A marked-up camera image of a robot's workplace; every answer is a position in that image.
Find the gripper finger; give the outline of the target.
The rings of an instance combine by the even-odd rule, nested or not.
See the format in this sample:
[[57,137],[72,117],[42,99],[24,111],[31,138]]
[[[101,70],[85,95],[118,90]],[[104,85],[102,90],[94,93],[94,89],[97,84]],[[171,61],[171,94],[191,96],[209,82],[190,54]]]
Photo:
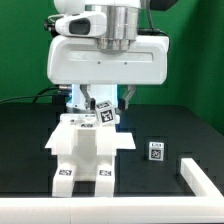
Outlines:
[[94,98],[91,98],[88,93],[88,86],[87,85],[81,85],[80,90],[85,98],[85,108],[88,110],[94,110],[96,105],[96,100]]
[[127,110],[129,101],[133,97],[136,92],[135,85],[128,85],[126,91],[124,92],[123,96],[118,99],[118,109],[119,110]]

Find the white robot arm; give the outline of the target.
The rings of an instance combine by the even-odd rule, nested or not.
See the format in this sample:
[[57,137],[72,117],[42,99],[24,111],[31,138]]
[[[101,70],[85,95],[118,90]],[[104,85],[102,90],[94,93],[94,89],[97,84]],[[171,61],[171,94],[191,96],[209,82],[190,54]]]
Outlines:
[[54,0],[58,13],[45,22],[53,40],[47,76],[70,89],[67,110],[91,112],[109,100],[124,110],[138,85],[167,77],[169,37],[139,26],[144,9],[166,11],[178,0]]

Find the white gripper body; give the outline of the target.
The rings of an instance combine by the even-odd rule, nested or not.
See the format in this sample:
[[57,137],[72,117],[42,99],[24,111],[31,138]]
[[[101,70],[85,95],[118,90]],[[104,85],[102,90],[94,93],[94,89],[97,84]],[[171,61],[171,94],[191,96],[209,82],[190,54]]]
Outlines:
[[54,84],[160,85],[167,77],[169,39],[138,36],[126,51],[99,50],[94,38],[57,36],[47,76]]

